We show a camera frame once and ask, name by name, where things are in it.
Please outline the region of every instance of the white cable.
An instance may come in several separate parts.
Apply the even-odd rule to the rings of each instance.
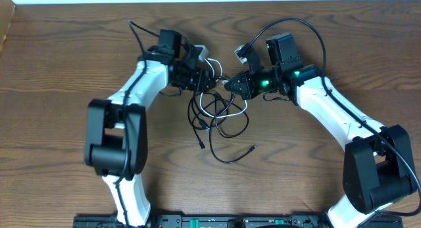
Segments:
[[[212,59],[212,58],[208,58],[208,60],[210,60],[210,61],[215,61],[215,62],[217,62],[217,63],[219,64],[219,68],[221,69],[221,76],[222,76],[223,71],[222,71],[222,65],[221,65],[221,63],[219,63],[219,61],[217,61],[217,60],[215,60],[215,59]]]
[[[202,97],[203,97],[203,93],[201,93],[200,94],[200,103],[199,103],[199,106],[200,106],[200,109],[206,114],[206,115],[208,115],[208,116],[210,116],[210,117],[215,117],[215,116],[213,116],[213,115],[211,115],[211,114],[209,114],[205,109],[203,109],[203,106],[202,106]],[[247,109],[247,101],[246,100],[244,100],[244,103],[245,103],[245,108],[241,111],[241,112],[238,112],[238,113],[234,113],[234,114],[229,114],[229,115],[226,115],[226,116],[217,116],[217,118],[225,118],[225,117],[230,117],[230,116],[237,116],[237,115],[239,115],[239,114],[242,114],[243,112],[245,112],[245,110]]]
[[[206,63],[208,63],[208,65],[209,65],[209,66],[210,66],[210,68],[212,69],[212,72],[213,72],[212,77],[213,77],[213,76],[215,76],[215,70],[214,70],[213,66],[210,64],[210,62],[209,62],[207,59],[205,59],[205,61],[206,61]]]

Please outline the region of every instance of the black bracket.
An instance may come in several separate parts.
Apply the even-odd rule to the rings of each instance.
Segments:
[[[254,74],[251,71],[241,72],[224,84],[227,91],[241,95],[243,100],[253,99],[261,93],[277,91],[273,69],[264,69]]]
[[[270,62],[278,65],[283,73],[303,67],[303,60],[298,55],[294,37],[290,33],[278,34],[266,39]]]
[[[235,54],[239,58],[246,58],[249,63],[249,72],[251,74],[257,73],[262,70],[262,64],[260,63],[260,57],[254,50],[253,46],[250,43],[245,44],[239,51],[236,51]]]
[[[127,180],[142,172],[147,159],[147,130],[145,107],[131,104],[128,114],[129,166]],[[123,107],[110,100],[93,99],[87,108],[85,163],[95,168],[97,175],[121,175],[126,158],[124,137],[109,135],[105,129],[122,124]]]
[[[186,54],[178,60],[182,47],[186,50]],[[158,45],[150,50],[152,53],[147,55],[147,59],[159,61],[168,66],[168,82],[172,86],[199,92],[215,87],[216,82],[210,70],[197,67],[203,48],[192,45],[178,32],[161,30]]]
[[[383,127],[380,134],[394,145],[415,171],[408,133],[395,125]],[[373,152],[385,156],[385,160],[376,164]],[[379,206],[414,193],[416,185],[402,161],[377,137],[370,136],[345,145],[343,190],[356,210],[368,214]]]

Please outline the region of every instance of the wooden table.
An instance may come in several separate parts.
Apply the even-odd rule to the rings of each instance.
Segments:
[[[86,108],[126,82],[139,47],[127,19],[158,32],[172,28],[232,77],[246,69],[233,54],[262,27],[297,16],[322,34],[328,75],[357,107],[409,133],[421,166],[421,1],[329,1],[122,5],[21,5],[0,58],[0,226],[70,227],[76,214],[115,211],[108,187],[83,163]],[[316,36],[290,22],[306,64],[321,63]],[[156,38],[141,34],[146,47]],[[235,139],[214,134],[222,158],[257,149],[237,164],[203,152],[187,122],[190,93],[158,96],[147,113],[149,157],[143,171],[155,209],[185,214],[282,214],[326,210],[343,194],[343,151],[309,113],[291,103],[249,101],[250,124]],[[244,119],[229,119],[227,131]],[[207,134],[200,132],[207,144]],[[391,209],[409,212],[412,195]],[[404,219],[406,227],[420,217]]]

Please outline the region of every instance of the cable connector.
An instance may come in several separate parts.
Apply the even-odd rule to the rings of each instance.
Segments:
[[[224,99],[222,98],[221,94],[219,94],[217,91],[214,91],[212,93],[219,101],[224,102]]]
[[[200,55],[197,57],[197,59],[200,62],[204,62],[206,56],[209,54],[209,50],[204,45],[195,45],[195,47],[202,48],[202,51],[200,52]]]
[[[209,125],[203,119],[199,119],[199,124],[200,124],[200,126],[202,126],[205,129],[209,128]]]
[[[245,54],[247,52],[249,48],[249,43],[246,43],[245,45],[241,45],[239,46],[235,51],[235,55],[237,56],[237,58],[239,59],[239,61],[242,64],[247,64],[247,59],[245,58]]]
[[[205,144],[202,141],[199,141],[199,145],[201,147],[202,150],[205,150]]]
[[[253,150],[255,150],[255,149],[256,149],[256,147],[257,147],[257,145],[253,145],[253,146],[249,149],[249,152],[252,152]]]

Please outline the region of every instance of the black cable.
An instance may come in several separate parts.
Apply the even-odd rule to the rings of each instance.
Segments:
[[[178,87],[178,93],[175,93],[175,94],[166,94],[166,93],[163,93],[162,91],[159,91],[159,93],[167,97],[179,97],[182,95],[182,91],[183,89],[181,87]]]
[[[295,17],[282,18],[282,19],[279,19],[279,20],[267,25],[266,27],[264,27],[262,29],[262,31],[260,31],[256,35],[256,37],[250,42],[250,44],[247,48],[249,48],[260,37],[260,35],[262,35],[262,33],[264,31],[266,31],[267,29],[269,29],[270,27],[272,27],[275,24],[279,24],[280,22],[288,21],[288,20],[298,21],[298,22],[306,25],[317,35],[317,38],[320,42],[320,45],[322,46],[322,51],[323,51],[323,68],[322,68],[321,78],[322,78],[322,85],[323,85],[323,88],[324,88],[325,92],[329,95],[329,97],[339,107],[341,107],[346,113],[348,113],[348,115],[350,115],[356,122],[358,122],[362,127],[366,128],[373,135],[375,135],[377,138],[379,138],[384,143],[384,145],[402,161],[402,163],[408,169],[408,171],[410,173],[410,176],[415,180],[416,188],[418,189],[418,195],[420,197],[418,207],[417,207],[417,209],[415,209],[415,211],[413,211],[413,212],[393,212],[393,211],[386,211],[386,210],[378,210],[377,213],[387,214],[387,215],[392,215],[392,216],[407,216],[407,217],[418,215],[421,212],[421,183],[420,183],[419,178],[416,176],[414,170],[412,170],[412,168],[408,165],[408,162],[403,158],[402,154],[400,152],[398,152],[396,150],[396,148],[391,143],[389,143],[389,141],[387,139],[385,139],[383,136],[381,136],[375,129],[370,127],[364,120],[361,120],[357,115],[355,115],[352,111],[350,111],[344,104],[342,104],[339,100],[337,100],[336,97],[332,94],[332,92],[328,89],[328,87],[326,85],[326,81],[325,81],[325,77],[326,77],[326,48],[324,46],[322,36],[320,35],[320,33],[317,31],[316,28],[314,28],[313,26],[311,26],[311,24],[309,24],[308,22],[306,22],[306,21],[304,21],[300,18],[295,18]]]
[[[224,76],[214,76],[215,80],[228,80],[228,78],[225,78]]]
[[[132,89],[134,88],[134,86],[139,82],[139,80],[143,77],[143,75],[145,75],[146,73],[146,69],[147,69],[147,53],[145,52],[145,49],[143,48],[142,42],[140,41],[139,36],[137,35],[136,31],[134,30],[132,24],[134,24],[131,20],[129,20],[129,27],[132,30],[134,36],[136,37],[137,42],[139,43],[142,55],[145,56],[143,59],[145,65],[143,67],[143,71],[142,73],[133,81],[133,83],[129,86],[129,88],[126,90],[126,92],[124,93],[123,96],[123,113],[124,113],[124,120],[123,120],[123,124],[124,124],[124,138],[126,139],[126,149],[125,149],[125,157],[124,157],[124,165],[123,165],[123,170],[122,173],[120,174],[120,177],[114,182],[117,193],[118,193],[118,199],[120,201],[120,205],[123,209],[123,214],[124,214],[124,220],[126,222],[126,227],[130,227],[129,221],[128,221],[128,215],[127,215],[127,210],[126,210],[126,206],[124,205],[124,201],[121,195],[121,191],[120,191],[120,182],[124,179],[124,176],[126,175],[128,168],[129,168],[129,161],[130,161],[130,140],[129,140],[129,133],[128,133],[128,112],[127,112],[127,102],[128,102],[128,98],[130,96],[130,92],[132,91]]]
[[[126,206],[124,205],[123,201],[123,196],[121,195],[121,190],[120,190],[120,184],[116,184],[116,190],[117,190],[117,195],[118,195],[118,199],[120,200],[121,203],[121,207],[123,209],[123,215],[124,215],[124,221],[126,222],[126,227],[130,227],[129,224],[129,217],[127,216],[127,209]]]
[[[290,101],[290,100],[285,99],[285,98],[282,98],[282,97],[274,97],[274,98],[268,100],[268,99],[266,99],[266,94],[268,94],[268,93],[272,93],[272,92],[264,93],[263,94],[263,100],[265,100],[265,101],[275,101],[275,100],[279,100],[279,101]]]
[[[229,108],[231,107],[231,105],[234,105],[236,108],[238,108],[240,111],[242,111],[243,109],[236,105],[234,103],[234,99],[235,99],[235,93],[231,94],[231,99],[230,100],[226,100],[223,99],[218,93],[203,93],[204,95],[212,95],[214,97],[214,100],[212,102],[210,102],[208,105],[203,106],[203,110],[200,109],[200,106],[197,104],[197,99],[196,97],[198,97],[201,93],[196,94],[196,92],[193,93],[193,97],[191,98],[191,100],[189,101],[189,104],[187,106],[187,118],[189,120],[190,125],[193,128],[193,131],[196,135],[197,140],[199,141],[199,144],[201,146],[201,148],[204,150],[205,146],[202,142],[202,140],[200,140],[200,137],[197,134],[197,130],[207,130],[209,131],[209,146],[210,146],[210,151],[212,152],[212,155],[215,157],[216,160],[218,160],[221,163],[225,163],[225,164],[231,164],[231,163],[235,163],[238,162],[239,160],[241,160],[242,158],[244,158],[245,156],[247,156],[250,152],[252,152],[255,148],[256,145],[253,145],[245,154],[241,155],[240,157],[234,159],[234,160],[230,160],[230,161],[225,161],[225,160],[221,160],[219,159],[219,157],[217,157],[217,155],[215,154],[213,147],[212,147],[212,129],[214,127],[217,128],[219,134],[221,136],[223,136],[224,138],[233,138],[233,137],[237,137],[238,135],[242,134],[246,129],[247,126],[249,125],[249,117],[247,115],[246,112],[243,112],[243,114],[246,116],[247,118],[247,123],[245,124],[245,127],[239,132],[236,133],[235,135],[226,135],[226,133],[224,133],[220,128],[220,124],[222,122],[224,122],[227,118],[223,118],[219,123],[218,123],[218,116],[223,116],[224,114],[229,114]],[[222,102],[222,104],[224,105],[224,108],[222,110],[217,109],[217,102],[220,101]],[[210,107],[211,105],[214,105],[215,107],[215,115],[209,116],[205,113],[204,110],[206,110],[208,107]],[[190,116],[190,110],[193,112],[193,114],[195,115],[193,119],[191,119]],[[206,118],[212,118],[210,124],[206,123],[200,116],[204,116]],[[201,125],[201,127],[197,127],[194,124],[194,121],[198,119],[199,123]]]
[[[135,24],[135,22],[133,22],[133,21],[131,21],[131,20],[129,20],[129,23],[130,23],[130,24],[133,24],[135,27],[139,28],[140,30],[142,30],[142,31],[144,31],[144,32],[147,32],[148,34],[151,34],[151,35],[153,35],[153,36],[155,36],[155,37],[159,37],[159,35],[158,35],[158,34],[156,34],[156,33],[152,32],[152,31],[149,31],[149,30],[147,30],[146,28],[142,28],[141,26],[139,26],[139,25]]]

